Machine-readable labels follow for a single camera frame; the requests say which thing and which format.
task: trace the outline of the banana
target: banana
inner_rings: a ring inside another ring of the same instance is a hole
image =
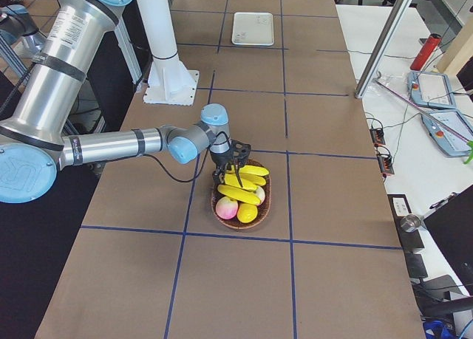
[[[225,196],[228,196],[232,199],[241,202],[246,202],[247,204],[259,205],[260,203],[259,197],[255,193],[251,193],[240,188],[220,184],[219,186],[217,186],[217,190],[219,191],[219,193]]]
[[[258,185],[253,184],[249,180],[246,180],[242,177],[240,177],[240,180],[242,181],[243,189],[248,190],[248,191],[255,191]],[[235,188],[242,188],[238,182],[238,178],[236,174],[225,174],[225,184],[234,186]]]
[[[240,173],[258,175],[264,177],[269,174],[269,170],[264,167],[259,167],[257,165],[245,165],[239,169]],[[228,173],[235,173],[235,167],[232,165],[231,170]]]
[[[263,178],[263,177],[260,177],[259,175],[240,173],[239,176],[240,176],[241,179],[245,179],[249,182],[252,182],[255,185],[258,185],[258,186],[266,185],[266,179]]]

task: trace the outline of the wicker basket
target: wicker basket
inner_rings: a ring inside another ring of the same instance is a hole
[[[263,165],[257,162],[256,160],[248,160],[247,165],[257,165],[259,167],[263,167]],[[216,185],[214,186],[211,195],[211,207],[215,217],[225,226],[234,230],[246,230],[248,228],[252,228],[256,225],[259,225],[262,220],[266,218],[269,212],[269,207],[271,205],[271,178],[269,175],[264,178],[266,179],[266,185],[262,186],[262,188],[265,191],[266,198],[265,201],[263,201],[263,203],[258,206],[258,216],[253,221],[249,223],[241,223],[236,216],[232,219],[220,218],[215,212],[215,205],[217,204],[217,201],[219,201],[223,197],[223,195],[218,192]]]

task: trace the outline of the white table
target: white table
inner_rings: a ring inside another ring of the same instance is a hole
[[[344,32],[347,48],[357,80],[361,77],[370,55],[359,52],[372,52],[387,20],[391,8],[357,7],[338,5],[337,11]],[[389,86],[396,92],[407,95],[406,77],[409,65],[421,48],[419,38],[430,35],[429,30],[416,9],[409,8],[386,55],[405,58],[385,57],[380,71]],[[461,88],[456,77],[450,77],[452,88]],[[455,96],[459,110],[473,114],[473,104],[467,96]],[[405,102],[393,96],[386,89],[372,84],[363,98],[364,110],[379,119],[385,126],[403,122]],[[406,119],[416,114],[409,107]],[[386,146],[395,153],[401,127],[384,130]],[[429,212],[429,206],[448,196],[451,192],[460,193],[473,184],[473,163],[464,165],[466,158],[448,158],[443,155],[421,122],[421,116],[414,117],[404,124],[398,153],[394,160],[395,175],[387,177],[384,183],[388,194],[405,194],[411,210],[417,215]],[[458,277],[452,271],[442,253],[437,248],[429,232],[420,230],[425,250],[420,254],[426,265],[429,277],[450,275],[457,284]]]

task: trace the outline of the blue tape line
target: blue tape line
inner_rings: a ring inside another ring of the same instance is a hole
[[[390,245],[318,242],[318,241],[304,241],[304,240],[301,240],[301,239],[294,239],[293,243],[295,243],[295,244],[311,244],[311,245],[330,245],[332,247],[354,247],[354,248],[367,248],[367,249],[402,250],[402,247],[394,247],[394,246],[390,246]]]
[[[318,52],[349,53],[344,49],[316,49]]]
[[[284,98],[284,130],[286,138],[289,137],[289,120],[287,119],[287,101]]]
[[[350,156],[350,155],[344,155],[344,154],[325,154],[325,153],[294,152],[294,151],[270,151],[266,149],[253,149],[252,151],[259,152],[259,153],[276,153],[276,154],[289,154],[289,155],[298,155],[298,156],[348,158],[348,159],[355,159],[355,160],[376,160],[376,157]]]
[[[284,27],[282,20],[282,0],[279,0],[279,8],[281,10],[281,46],[282,46],[282,90],[284,92],[284,126],[285,126],[285,137],[289,137],[289,122],[287,121],[287,101],[286,101],[286,60],[284,54]]]
[[[267,237],[252,237],[252,236],[235,236],[235,235],[232,235],[232,234],[187,232],[187,235],[188,236],[196,236],[196,237],[206,237],[206,238],[241,239],[241,240],[246,240],[246,241],[290,243],[289,239],[267,238]]]
[[[222,27],[220,28],[219,46],[217,47],[217,53],[220,52],[220,45],[222,44],[223,27],[225,26],[225,17],[227,16],[227,8],[228,8],[228,0],[225,3],[225,12],[223,13]]]
[[[202,46],[202,47],[228,47],[230,49],[278,49],[283,50],[282,47],[269,47],[269,46],[232,46],[232,45],[214,45],[214,44],[195,44],[195,43],[186,43],[186,42],[179,42],[176,45],[181,46]]]
[[[289,211],[289,248],[290,248],[290,283],[293,300],[293,339],[297,339],[297,310],[296,310],[296,271],[294,270],[294,244],[293,244],[293,211],[290,191],[290,160],[286,151],[286,174],[287,174],[287,209]]]
[[[209,90],[209,88],[200,87],[199,90]],[[333,93],[309,93],[309,92],[271,92],[268,90],[247,90],[247,89],[231,89],[231,88],[214,88],[214,90],[219,90],[221,92],[244,92],[244,93],[267,93],[267,94],[280,94],[280,95],[315,95],[322,97],[348,97],[348,94],[333,94]]]
[[[194,178],[197,175],[198,170],[199,170],[199,160],[200,160],[200,155],[197,156],[196,161],[195,161]],[[194,198],[195,182],[196,182],[196,179],[192,181],[191,193],[189,194],[189,201],[187,204],[186,221],[184,222],[183,237],[180,242],[180,249],[179,249],[179,258],[177,258],[176,273],[174,274],[174,283],[172,285],[171,299],[169,300],[169,311],[168,311],[168,317],[166,320],[166,328],[164,330],[164,339],[167,339],[169,335],[169,327],[171,325],[172,310],[174,308],[174,298],[176,296],[176,290],[177,290],[177,280],[179,278],[181,261],[183,260],[184,244],[186,243],[187,226],[189,223],[189,215],[191,212],[192,199]]]
[[[81,228],[86,229],[86,230],[118,230],[121,232],[172,234],[176,236],[181,236],[183,234],[182,232],[177,231],[177,230],[149,230],[145,228],[129,228],[129,227],[81,225]]]
[[[170,234],[174,236],[182,236],[184,234],[184,232],[180,232],[177,230],[150,230],[146,228],[110,227],[110,226],[98,226],[98,225],[82,225],[81,228],[88,229],[88,230],[116,230],[119,232]],[[231,234],[198,233],[198,232],[186,232],[186,236],[203,237],[203,238],[241,239],[241,240],[246,240],[246,241],[260,241],[260,242],[278,242],[278,243],[291,242],[290,239],[281,239],[281,238],[236,236],[236,235],[231,235]],[[388,245],[332,243],[332,242],[321,242],[321,241],[307,241],[303,239],[294,239],[292,242],[295,244],[327,245],[327,246],[334,246],[334,247],[358,247],[358,248],[369,248],[369,249],[375,248],[375,249],[385,249],[385,250],[401,250],[402,249],[400,247],[392,247]]]
[[[284,14],[283,16],[301,16],[302,18],[324,18],[324,19],[338,19],[338,16],[304,16],[304,15],[297,15],[297,14]]]
[[[286,92],[286,95],[318,95],[323,97],[348,97],[348,94],[338,93],[309,93],[309,92]]]
[[[182,10],[182,9],[171,9],[171,12],[181,12],[181,13],[209,13],[209,14],[234,14],[236,12],[219,12],[219,11],[212,11],[212,10]],[[338,16],[304,16],[304,15],[296,15],[296,14],[278,14],[278,16],[287,16],[287,17],[304,17],[304,18],[330,18],[330,19],[337,19]]]
[[[281,10],[281,46],[284,48],[284,27],[282,20],[282,0],[279,0],[279,6]],[[285,57],[284,50],[282,50],[282,88],[283,92],[286,95],[286,67],[285,67]]]
[[[210,13],[210,14],[225,14],[225,12],[212,12],[208,10],[182,10],[182,9],[171,9],[171,12],[181,12],[181,13]]]

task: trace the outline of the red thermos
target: red thermos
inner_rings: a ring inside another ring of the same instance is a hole
[[[422,46],[414,62],[411,64],[412,71],[420,71],[427,59],[430,57],[434,49],[437,48],[438,44],[442,40],[442,37],[438,34],[431,34],[427,39],[426,43]]]

